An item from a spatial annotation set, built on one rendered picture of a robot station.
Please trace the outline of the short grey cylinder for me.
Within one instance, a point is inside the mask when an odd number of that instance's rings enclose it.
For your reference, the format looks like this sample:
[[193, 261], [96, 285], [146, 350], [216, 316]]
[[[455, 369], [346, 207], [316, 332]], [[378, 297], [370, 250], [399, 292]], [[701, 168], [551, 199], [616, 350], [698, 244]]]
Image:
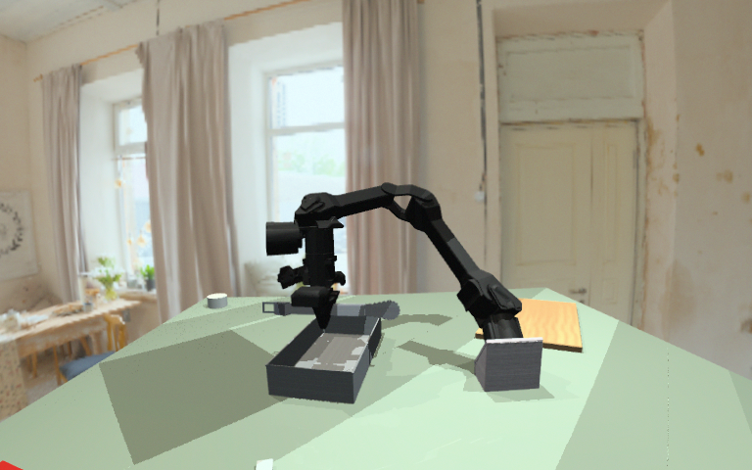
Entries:
[[211, 294], [207, 296], [208, 301], [208, 307], [209, 308], [223, 308], [228, 305], [227, 303], [227, 295], [225, 294]]

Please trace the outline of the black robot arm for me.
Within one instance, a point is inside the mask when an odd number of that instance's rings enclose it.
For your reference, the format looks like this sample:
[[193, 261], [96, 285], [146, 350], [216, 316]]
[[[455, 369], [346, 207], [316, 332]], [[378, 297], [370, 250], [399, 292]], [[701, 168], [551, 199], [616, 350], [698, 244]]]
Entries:
[[[405, 210], [394, 201], [394, 197], [407, 195], [412, 197]], [[295, 211], [294, 221], [265, 223], [266, 255], [298, 254], [303, 248], [303, 238], [307, 254], [333, 253], [333, 229], [344, 228], [338, 219], [378, 208], [391, 211], [397, 218], [427, 234], [459, 280], [461, 290], [457, 297], [465, 311], [469, 310], [483, 329], [484, 341], [524, 338], [518, 317], [515, 317], [522, 310], [522, 302], [492, 274], [474, 263], [445, 224], [436, 196], [413, 184], [385, 182], [340, 195], [327, 192], [306, 194]], [[307, 264], [295, 269], [284, 266], [277, 275], [283, 289], [302, 281], [310, 284]]]

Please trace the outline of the light brown wooden board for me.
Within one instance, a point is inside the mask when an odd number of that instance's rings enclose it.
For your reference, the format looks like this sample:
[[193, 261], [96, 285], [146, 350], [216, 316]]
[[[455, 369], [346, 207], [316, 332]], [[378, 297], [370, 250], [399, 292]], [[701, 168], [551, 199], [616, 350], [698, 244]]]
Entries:
[[542, 337], [542, 347], [582, 353], [582, 338], [577, 304], [518, 299], [522, 310], [515, 317], [524, 338]]

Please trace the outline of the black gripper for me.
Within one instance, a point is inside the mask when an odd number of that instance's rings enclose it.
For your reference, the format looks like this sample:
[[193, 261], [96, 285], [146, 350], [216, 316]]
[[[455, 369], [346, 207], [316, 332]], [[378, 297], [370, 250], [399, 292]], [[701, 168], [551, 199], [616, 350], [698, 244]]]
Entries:
[[291, 295], [292, 307], [312, 307], [320, 329], [325, 329], [331, 318], [332, 305], [340, 291], [333, 291], [334, 284], [346, 284], [346, 275], [335, 271], [337, 256], [328, 254], [307, 254], [303, 264], [308, 265], [310, 286], [301, 286]]

